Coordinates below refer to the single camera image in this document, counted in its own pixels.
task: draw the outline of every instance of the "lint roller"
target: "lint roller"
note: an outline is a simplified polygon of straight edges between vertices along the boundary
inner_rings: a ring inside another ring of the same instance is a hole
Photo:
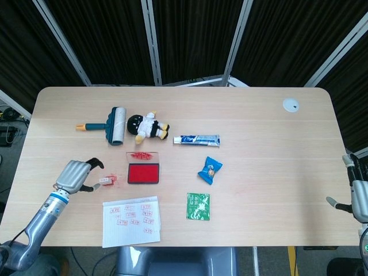
[[[76,125],[76,130],[98,131],[104,129],[110,145],[121,145],[124,142],[126,113],[125,108],[115,107],[111,110],[106,124],[79,124]]]

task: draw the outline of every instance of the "stuffed toy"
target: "stuffed toy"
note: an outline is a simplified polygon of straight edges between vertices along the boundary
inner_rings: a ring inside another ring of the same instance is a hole
[[[147,116],[133,115],[128,119],[126,128],[136,135],[136,144],[139,145],[146,137],[160,137],[161,140],[168,136],[168,124],[155,120],[156,111],[149,112]]]

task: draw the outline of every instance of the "blue snack bag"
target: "blue snack bag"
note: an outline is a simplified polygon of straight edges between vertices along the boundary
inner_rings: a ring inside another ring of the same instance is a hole
[[[207,156],[205,166],[202,171],[198,173],[198,175],[203,178],[208,184],[212,184],[214,174],[222,167],[223,165]]]

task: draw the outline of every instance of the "paper sheet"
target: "paper sheet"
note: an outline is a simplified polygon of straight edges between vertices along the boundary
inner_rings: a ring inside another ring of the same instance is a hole
[[[160,241],[157,197],[104,202],[103,217],[103,248]]]

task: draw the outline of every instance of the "teal handle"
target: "teal handle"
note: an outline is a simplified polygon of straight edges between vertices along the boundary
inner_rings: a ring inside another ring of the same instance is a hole
[[[101,129],[105,129],[106,124],[86,124],[87,131],[98,131]]]

